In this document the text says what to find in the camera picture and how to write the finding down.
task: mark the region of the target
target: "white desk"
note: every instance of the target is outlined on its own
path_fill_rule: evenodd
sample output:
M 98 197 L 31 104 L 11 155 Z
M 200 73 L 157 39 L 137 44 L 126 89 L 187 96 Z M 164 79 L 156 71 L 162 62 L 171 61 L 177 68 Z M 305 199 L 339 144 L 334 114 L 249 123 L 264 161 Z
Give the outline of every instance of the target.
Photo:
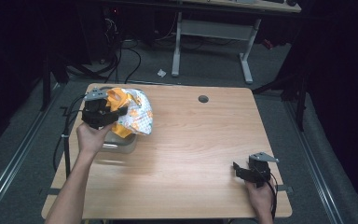
M 267 1 L 256 0 L 254 4 L 244 4 L 237 3 L 235 1 L 228 0 L 183 0 L 183 2 L 188 3 L 200 3 L 200 4 L 212 4 L 218 6 L 226 7 L 246 7 L 254 10 L 273 10 L 281 12 L 295 12 L 298 13 L 301 11 L 299 5 L 294 7 L 288 6 L 286 3 L 271 3 Z M 251 52 L 252 45 L 255 42 L 255 36 L 259 28 L 261 20 L 257 19 L 254 25 L 245 26 L 245 25 L 236 25 L 228 23 L 218 23 L 218 22 L 208 22 L 208 21 L 192 21 L 192 20 L 183 20 L 182 13 L 178 13 L 177 29 L 176 29 L 176 45 L 175 51 L 173 53 L 173 62 L 172 62 L 172 76 L 179 76 L 179 67 L 180 67 L 180 43 L 181 35 L 198 35 L 198 36 L 207 36 L 215 38 L 225 38 L 225 39 L 236 39 L 247 41 L 247 44 L 244 48 L 244 52 L 240 53 L 240 62 L 242 66 L 242 72 L 245 77 L 245 82 L 247 84 L 252 84 L 252 74 L 249 69 L 248 57 Z

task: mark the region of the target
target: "wrist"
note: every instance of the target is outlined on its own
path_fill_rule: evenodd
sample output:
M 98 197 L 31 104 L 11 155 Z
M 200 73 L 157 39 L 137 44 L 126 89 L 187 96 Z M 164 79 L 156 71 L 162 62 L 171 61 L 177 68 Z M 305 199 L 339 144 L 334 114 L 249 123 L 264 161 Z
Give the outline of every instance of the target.
M 96 153 L 87 150 L 80 150 L 76 162 L 83 164 L 92 164 L 92 161 L 94 160 L 96 155 Z
M 257 219 L 259 221 L 259 224 L 272 224 L 272 214 L 270 213 L 270 211 L 267 212 L 259 212 L 256 211 L 257 214 Z

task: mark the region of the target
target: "hole in table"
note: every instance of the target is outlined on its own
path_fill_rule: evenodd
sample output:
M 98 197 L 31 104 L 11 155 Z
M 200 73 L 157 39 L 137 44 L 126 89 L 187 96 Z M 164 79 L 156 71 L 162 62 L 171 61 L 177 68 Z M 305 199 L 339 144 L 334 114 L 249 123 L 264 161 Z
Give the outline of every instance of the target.
M 209 98 L 208 98 L 208 96 L 206 96 L 206 95 L 201 95 L 201 96 L 199 96 L 199 101 L 200 101 L 201 103 L 208 103 Z

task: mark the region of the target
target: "forearm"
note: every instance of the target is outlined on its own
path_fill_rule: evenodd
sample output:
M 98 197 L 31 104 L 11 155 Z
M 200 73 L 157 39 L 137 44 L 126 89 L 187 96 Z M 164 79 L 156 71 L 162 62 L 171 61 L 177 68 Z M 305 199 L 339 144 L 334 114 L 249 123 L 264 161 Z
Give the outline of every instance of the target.
M 80 152 L 71 174 L 52 205 L 46 223 L 80 223 L 93 156 Z

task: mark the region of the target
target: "human arm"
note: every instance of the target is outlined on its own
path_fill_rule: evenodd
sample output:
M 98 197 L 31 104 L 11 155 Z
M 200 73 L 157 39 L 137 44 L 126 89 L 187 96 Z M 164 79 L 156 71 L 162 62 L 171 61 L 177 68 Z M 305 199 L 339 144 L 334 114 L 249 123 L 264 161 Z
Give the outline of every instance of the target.
M 249 200 L 258 218 L 259 224 L 273 223 L 271 206 L 273 203 L 273 193 L 266 183 L 262 187 L 257 188 L 254 183 L 245 181 L 245 186 L 249 192 Z
M 71 174 L 48 212 L 45 223 L 81 222 L 90 167 L 94 157 L 103 147 L 104 138 L 111 128 L 112 125 L 108 125 L 101 130 L 95 130 L 86 123 L 77 127 L 79 154 Z

